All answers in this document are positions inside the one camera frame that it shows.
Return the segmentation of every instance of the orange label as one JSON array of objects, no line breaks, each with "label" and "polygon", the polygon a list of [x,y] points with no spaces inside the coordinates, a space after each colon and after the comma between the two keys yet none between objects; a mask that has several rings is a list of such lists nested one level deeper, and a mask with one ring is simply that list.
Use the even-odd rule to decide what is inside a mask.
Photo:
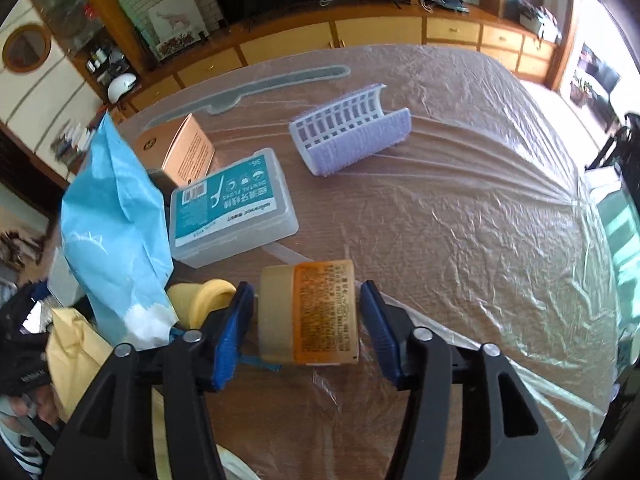
[{"label": "orange label", "polygon": [[293,356],[297,363],[357,361],[351,260],[309,262],[293,271]]}]

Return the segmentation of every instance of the white helmet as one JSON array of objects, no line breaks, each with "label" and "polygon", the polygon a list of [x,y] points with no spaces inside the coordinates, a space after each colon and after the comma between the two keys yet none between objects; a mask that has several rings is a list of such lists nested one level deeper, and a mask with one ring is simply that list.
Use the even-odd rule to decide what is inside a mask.
[{"label": "white helmet", "polygon": [[136,84],[135,74],[122,74],[116,79],[111,81],[109,89],[107,90],[107,96],[112,104],[116,104],[124,94],[133,88]]}]

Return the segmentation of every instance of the plastic table cover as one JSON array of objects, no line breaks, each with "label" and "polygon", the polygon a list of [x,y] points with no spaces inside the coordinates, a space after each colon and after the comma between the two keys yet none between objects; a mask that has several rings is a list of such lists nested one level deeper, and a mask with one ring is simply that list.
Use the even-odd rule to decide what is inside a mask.
[{"label": "plastic table cover", "polygon": [[[340,48],[275,59],[187,88],[120,125],[133,139],[172,108],[246,82],[345,64],[349,76],[243,98],[197,120],[221,166],[271,146],[299,232],[170,283],[258,284],[264,266],[351,258],[390,302],[449,342],[494,342],[535,396],[577,474],[609,403],[616,359],[611,256],[594,203],[558,134],[517,79],[477,52],[432,46]],[[385,111],[408,107],[408,139],[328,178],[306,169],[288,133],[305,110],[384,83]],[[240,365],[207,399],[216,440],[267,479],[382,479],[406,404],[361,326],[357,365]],[[255,327],[243,348],[257,352]],[[442,478],[455,478],[454,388]]]}]

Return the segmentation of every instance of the person's hand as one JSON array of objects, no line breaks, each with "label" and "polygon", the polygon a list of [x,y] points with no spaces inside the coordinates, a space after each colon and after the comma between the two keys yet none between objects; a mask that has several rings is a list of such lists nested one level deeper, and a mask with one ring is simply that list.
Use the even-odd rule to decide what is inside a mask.
[{"label": "person's hand", "polygon": [[[50,385],[41,386],[30,394],[31,400],[36,403],[36,413],[47,424],[54,425],[58,421],[58,409],[53,398],[53,390]],[[27,404],[20,397],[9,398],[9,405],[16,416],[4,418],[2,423],[12,431],[21,433],[24,428],[17,417],[26,416],[29,412]]]}]

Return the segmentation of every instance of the plastic box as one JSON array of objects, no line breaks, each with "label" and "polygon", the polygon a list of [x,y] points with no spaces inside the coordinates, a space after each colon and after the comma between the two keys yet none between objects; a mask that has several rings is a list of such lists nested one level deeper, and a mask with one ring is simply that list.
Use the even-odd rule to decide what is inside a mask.
[{"label": "plastic box", "polygon": [[194,269],[297,231],[289,189],[271,148],[171,195],[171,254]]}]

